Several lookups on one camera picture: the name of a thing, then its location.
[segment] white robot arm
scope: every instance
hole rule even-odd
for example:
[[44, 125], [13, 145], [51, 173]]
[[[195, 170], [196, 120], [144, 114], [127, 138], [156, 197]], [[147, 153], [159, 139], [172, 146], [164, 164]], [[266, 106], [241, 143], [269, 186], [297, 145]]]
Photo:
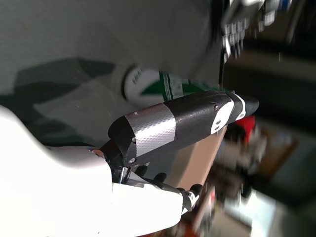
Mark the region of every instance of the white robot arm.
[[[93, 148], [47, 148], [0, 106], [0, 236], [140, 236], [177, 224], [185, 193], [112, 182]], [[188, 193], [193, 206], [198, 196]]]
[[127, 237], [177, 224], [202, 186], [176, 189], [132, 168], [199, 141], [258, 105], [221, 91], [184, 96], [120, 117], [100, 150], [45, 147], [0, 106], [0, 236]]

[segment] black robotic finger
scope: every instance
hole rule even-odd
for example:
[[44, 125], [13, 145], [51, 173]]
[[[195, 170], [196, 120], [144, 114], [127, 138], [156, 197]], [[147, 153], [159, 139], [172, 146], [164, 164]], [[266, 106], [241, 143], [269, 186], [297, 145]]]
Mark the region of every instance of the black robotic finger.
[[154, 180], [163, 183], [166, 178], [167, 178], [167, 174], [165, 174], [165, 173], [159, 173], [159, 174], [157, 174], [157, 175], [154, 177]]
[[137, 167], [137, 169], [135, 170], [135, 174], [137, 174], [139, 177], [143, 177], [146, 171], [147, 171], [147, 166], [141, 165]]
[[185, 191], [184, 188], [177, 188], [177, 190], [179, 190], [180, 192], [184, 192]]
[[192, 191], [192, 193], [194, 193], [196, 197], [201, 195], [202, 190], [203, 190], [203, 186], [201, 184], [194, 184], [190, 188], [190, 191]]

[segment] bottle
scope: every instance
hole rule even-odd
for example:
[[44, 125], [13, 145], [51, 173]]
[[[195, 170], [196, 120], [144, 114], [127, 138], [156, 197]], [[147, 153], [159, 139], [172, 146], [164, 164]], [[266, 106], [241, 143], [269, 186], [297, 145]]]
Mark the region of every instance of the bottle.
[[139, 108], [209, 90], [229, 92], [223, 88], [210, 87], [205, 83], [141, 67], [128, 70], [122, 83], [123, 97]]

